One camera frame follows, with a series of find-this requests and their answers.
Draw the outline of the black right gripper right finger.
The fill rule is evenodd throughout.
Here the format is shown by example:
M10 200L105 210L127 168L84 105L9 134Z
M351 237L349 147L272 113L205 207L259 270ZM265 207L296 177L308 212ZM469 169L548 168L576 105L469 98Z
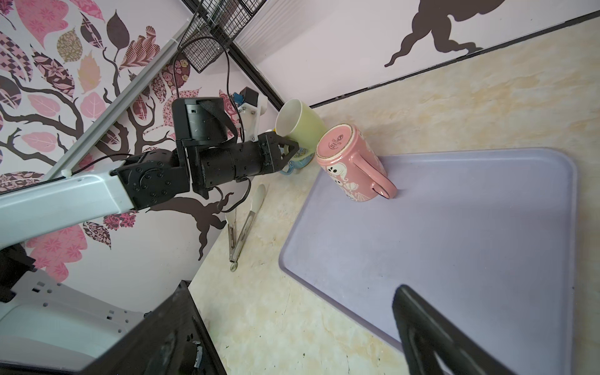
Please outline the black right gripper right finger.
M406 284L399 286L392 311L411 374L511 374L476 342Z

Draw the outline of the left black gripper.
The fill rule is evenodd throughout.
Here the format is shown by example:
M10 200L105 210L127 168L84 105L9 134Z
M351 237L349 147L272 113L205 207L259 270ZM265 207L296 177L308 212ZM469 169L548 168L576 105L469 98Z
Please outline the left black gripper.
M171 110L177 153L187 166L193 192L202 197L231 181L291 173L298 142L273 131L255 141L238 142L222 98L177 98Z

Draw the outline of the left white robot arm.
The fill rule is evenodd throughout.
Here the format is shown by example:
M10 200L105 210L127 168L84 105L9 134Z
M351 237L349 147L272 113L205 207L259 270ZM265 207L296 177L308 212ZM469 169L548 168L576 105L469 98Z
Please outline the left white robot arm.
M83 171L1 196L1 247L14 255L22 242L113 214L150 208L176 195L209 192L231 181L282 170L296 142L269 131L243 135L220 98L178 98L172 104L176 148L127 158L105 171ZM141 316L126 318L104 303L70 292L52 306L48 284L1 308L1 361L79 370L114 346Z

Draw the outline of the pink round mug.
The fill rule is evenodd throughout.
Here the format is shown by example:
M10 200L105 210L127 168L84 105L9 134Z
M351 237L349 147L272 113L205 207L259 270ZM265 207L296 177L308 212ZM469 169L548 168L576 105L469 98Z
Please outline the pink round mug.
M398 195L379 157L355 125L342 123L327 131L317 145L316 158L354 202L363 203L378 196L391 199Z

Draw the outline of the light green mug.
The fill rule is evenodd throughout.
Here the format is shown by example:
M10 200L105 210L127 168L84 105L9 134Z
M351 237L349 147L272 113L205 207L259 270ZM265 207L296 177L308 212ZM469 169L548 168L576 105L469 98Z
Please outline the light green mug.
M306 103L299 99L286 102L277 115L275 132L298 142L309 154L315 153L320 139L327 132L324 121Z

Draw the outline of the blue butterfly mug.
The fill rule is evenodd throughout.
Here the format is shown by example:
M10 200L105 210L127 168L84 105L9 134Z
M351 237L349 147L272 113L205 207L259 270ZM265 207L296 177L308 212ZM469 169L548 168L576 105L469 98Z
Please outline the blue butterfly mug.
M281 170L283 175L291 175L306 167L314 158L314 153L309 152L306 148L300 150L292 157L286 167Z

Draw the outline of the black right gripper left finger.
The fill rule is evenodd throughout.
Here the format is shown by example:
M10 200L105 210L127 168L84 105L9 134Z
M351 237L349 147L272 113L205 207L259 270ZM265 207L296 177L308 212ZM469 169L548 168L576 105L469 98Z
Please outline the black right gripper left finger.
M222 374L227 372L189 292L175 292L81 374Z

